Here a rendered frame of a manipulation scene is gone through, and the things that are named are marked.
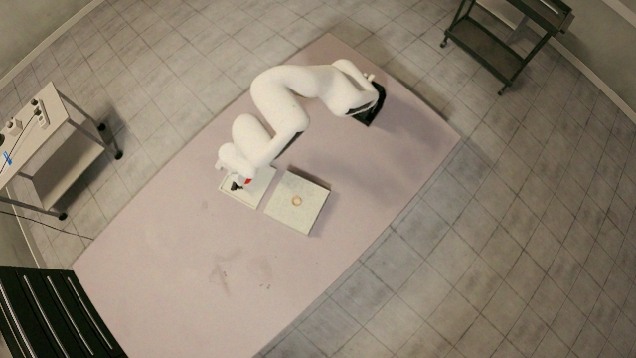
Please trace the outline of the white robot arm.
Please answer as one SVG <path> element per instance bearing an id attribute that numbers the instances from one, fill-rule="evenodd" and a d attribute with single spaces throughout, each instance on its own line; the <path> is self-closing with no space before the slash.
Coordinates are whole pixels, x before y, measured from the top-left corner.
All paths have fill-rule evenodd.
<path id="1" fill-rule="evenodd" d="M 371 74 L 368 79 L 366 76 L 349 60 L 338 60 L 332 66 L 282 65 L 263 72 L 252 82 L 250 93 L 277 134 L 273 137 L 255 115 L 240 115 L 232 128 L 234 143 L 221 146 L 215 168 L 222 172 L 226 165 L 229 176 L 240 174 L 252 179 L 259 168 L 280 157 L 311 122 L 293 94 L 318 96 L 338 117 L 371 108 L 379 93 L 370 83 L 375 76 Z"/>

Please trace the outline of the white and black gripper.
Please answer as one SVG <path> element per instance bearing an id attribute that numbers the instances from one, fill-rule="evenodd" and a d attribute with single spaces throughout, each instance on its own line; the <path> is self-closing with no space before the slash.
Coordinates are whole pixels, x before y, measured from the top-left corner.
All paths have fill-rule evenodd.
<path id="1" fill-rule="evenodd" d="M 247 178 L 241 176 L 240 174 L 235 174 L 235 175 L 232 174 L 230 178 L 233 181 L 231 189 L 230 189 L 231 191 L 234 191 L 237 189 L 243 189 L 242 185 L 245 183 Z"/>

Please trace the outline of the pale grey square tile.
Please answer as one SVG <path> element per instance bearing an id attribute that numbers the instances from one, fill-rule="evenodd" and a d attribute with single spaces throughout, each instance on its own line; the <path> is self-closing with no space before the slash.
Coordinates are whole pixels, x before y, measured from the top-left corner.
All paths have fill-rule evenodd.
<path id="1" fill-rule="evenodd" d="M 308 237 L 329 197 L 329 193 L 328 190 L 286 170 L 263 213 L 278 223 Z M 307 233 L 308 236 L 305 235 Z"/>

